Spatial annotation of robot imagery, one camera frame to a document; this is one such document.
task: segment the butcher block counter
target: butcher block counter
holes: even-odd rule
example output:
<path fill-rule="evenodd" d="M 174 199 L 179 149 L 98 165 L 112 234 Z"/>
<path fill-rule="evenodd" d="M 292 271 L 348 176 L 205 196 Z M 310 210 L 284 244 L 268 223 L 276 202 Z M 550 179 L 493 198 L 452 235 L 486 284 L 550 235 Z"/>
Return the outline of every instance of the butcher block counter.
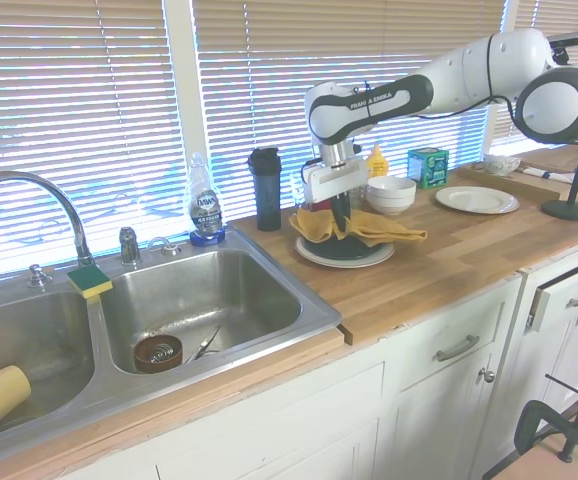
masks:
<path fill-rule="evenodd" d="M 577 151 L 538 150 L 523 159 L 573 170 Z M 450 175 L 448 186 L 458 185 L 477 184 Z M 340 311 L 340 328 L 350 344 L 412 322 L 578 244 L 578 222 L 549 217 L 533 201 L 518 197 L 520 208 L 506 215 L 468 214 L 438 204 L 437 191 L 419 189 L 415 203 L 395 217 L 408 228 L 426 230 L 429 238 L 414 247 L 398 247 L 390 259 L 369 268 L 334 269 L 303 259 L 294 248 L 297 233 L 288 223 L 294 209 L 283 211 L 282 229 L 276 232 L 257 230 L 255 217 L 233 225 Z"/>
<path fill-rule="evenodd" d="M 525 157 L 573 167 L 576 155 L 568 147 Z M 473 184 L 450 176 L 450 186 Z M 276 232 L 258 231 L 255 218 L 233 222 L 340 311 L 344 340 L 354 347 L 344 345 L 339 331 L 325 332 L 14 454 L 0 462 L 0 479 L 65 475 L 363 349 L 390 330 L 578 244 L 578 223 L 548 217 L 522 197 L 517 211 L 487 216 L 444 208 L 435 202 L 436 192 L 419 190 L 414 205 L 398 217 L 406 227 L 427 230 L 426 241 L 357 270 L 321 267 L 300 257 L 297 233 L 288 224 L 293 209 L 283 212 Z"/>

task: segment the floor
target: floor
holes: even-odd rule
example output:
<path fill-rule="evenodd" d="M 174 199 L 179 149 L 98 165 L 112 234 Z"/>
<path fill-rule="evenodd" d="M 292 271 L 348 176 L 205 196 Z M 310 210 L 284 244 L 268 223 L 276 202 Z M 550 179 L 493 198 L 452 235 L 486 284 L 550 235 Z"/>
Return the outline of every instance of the floor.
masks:
<path fill-rule="evenodd" d="M 576 411 L 577 405 L 569 409 L 566 414 L 573 416 Z M 578 447 L 574 452 L 574 463 L 565 465 L 555 457 L 561 443 L 564 443 L 564 439 L 554 435 L 542 442 L 542 448 L 538 447 L 540 448 L 539 451 L 538 448 L 534 448 L 535 451 L 528 452 L 521 462 L 516 462 L 519 455 L 514 452 L 482 478 L 483 480 L 524 480 L 525 478 L 532 480 L 542 480 L 543 478 L 545 480 L 558 480 L 559 478 L 576 480 L 578 479 Z"/>

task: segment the dark plate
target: dark plate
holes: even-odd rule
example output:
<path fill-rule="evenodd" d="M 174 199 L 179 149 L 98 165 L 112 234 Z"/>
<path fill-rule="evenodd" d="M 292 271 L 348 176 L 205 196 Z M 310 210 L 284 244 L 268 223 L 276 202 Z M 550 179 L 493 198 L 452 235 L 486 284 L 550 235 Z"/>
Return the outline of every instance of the dark plate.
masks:
<path fill-rule="evenodd" d="M 305 248 L 309 252 L 328 260 L 359 260 L 376 253 L 382 247 L 382 244 L 368 247 L 362 240 L 353 235 L 349 235 L 342 240 L 331 237 L 322 243 L 313 243 L 306 238 L 303 238 L 303 240 Z"/>

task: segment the black lamp stand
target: black lamp stand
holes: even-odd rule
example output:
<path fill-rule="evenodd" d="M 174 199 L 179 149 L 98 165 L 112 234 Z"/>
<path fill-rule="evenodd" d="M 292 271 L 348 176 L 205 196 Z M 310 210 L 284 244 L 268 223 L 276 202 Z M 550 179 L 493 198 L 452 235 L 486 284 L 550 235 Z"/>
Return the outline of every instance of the black lamp stand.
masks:
<path fill-rule="evenodd" d="M 549 200 L 540 206 L 540 209 L 552 217 L 561 218 L 562 220 L 573 220 L 578 222 L 578 203 L 576 197 L 578 196 L 578 166 L 573 177 L 571 190 L 569 191 L 569 198 L 564 200 Z"/>

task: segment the window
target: window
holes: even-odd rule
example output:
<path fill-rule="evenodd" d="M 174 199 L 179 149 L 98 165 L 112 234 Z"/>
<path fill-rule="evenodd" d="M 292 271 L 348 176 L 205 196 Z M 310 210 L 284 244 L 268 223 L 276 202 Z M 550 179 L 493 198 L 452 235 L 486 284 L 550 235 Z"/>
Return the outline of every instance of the window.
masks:
<path fill-rule="evenodd" d="M 578 1 L 518 0 L 515 28 L 537 28 L 545 35 L 578 31 Z M 578 66 L 578 46 L 567 50 L 569 63 Z M 506 106 L 498 108 L 492 153 L 514 154 L 546 145 L 529 140 L 516 128 Z"/>
<path fill-rule="evenodd" d="M 94 253 L 183 230 L 185 163 L 161 0 L 0 1 L 0 170 L 75 204 Z M 75 257 L 59 204 L 0 184 L 0 272 Z"/>
<path fill-rule="evenodd" d="M 305 123 L 308 88 L 333 80 L 363 88 L 412 73 L 436 56 L 499 31 L 503 0 L 194 0 L 207 147 L 225 216 L 255 212 L 245 165 L 255 147 L 280 148 L 281 201 L 314 157 Z M 356 139 L 378 142 L 390 173 L 407 151 L 434 146 L 451 164 L 481 156 L 486 110 L 443 120 L 395 119 Z"/>

